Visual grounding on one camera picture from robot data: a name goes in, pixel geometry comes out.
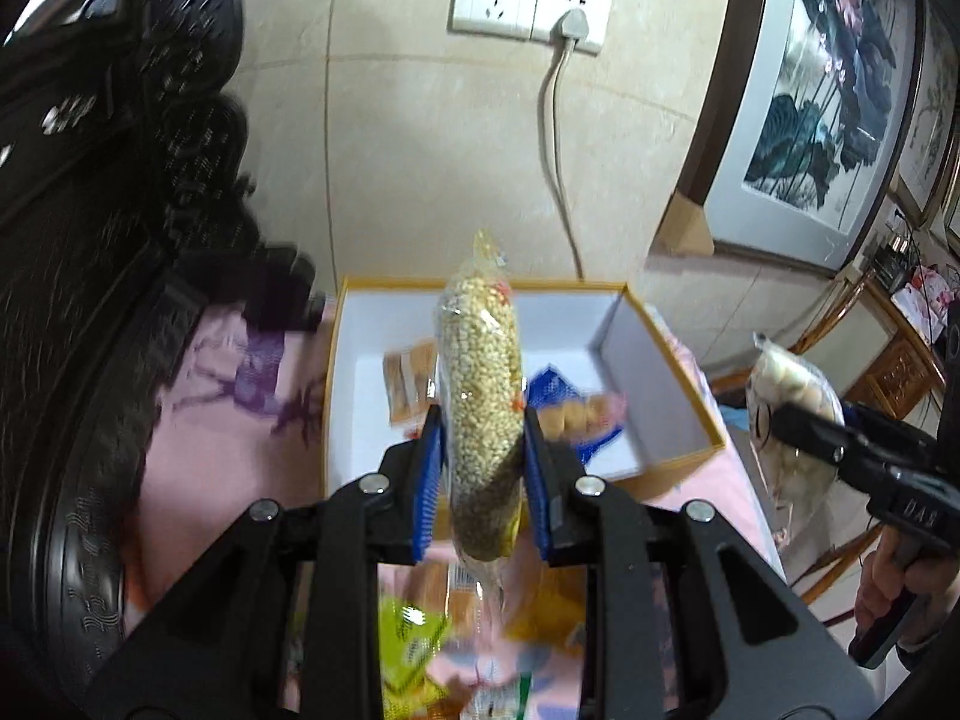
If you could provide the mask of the right hand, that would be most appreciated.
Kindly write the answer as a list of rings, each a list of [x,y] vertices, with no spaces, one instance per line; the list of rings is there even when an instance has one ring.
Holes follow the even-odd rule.
[[[910,567],[896,562],[896,550],[903,535],[885,527],[878,548],[866,557],[861,582],[854,600],[856,634],[865,634],[875,621],[890,611],[903,590],[910,590],[924,601],[921,611],[901,629],[898,648],[919,652],[944,627],[958,600],[958,557],[947,554],[918,559]]]

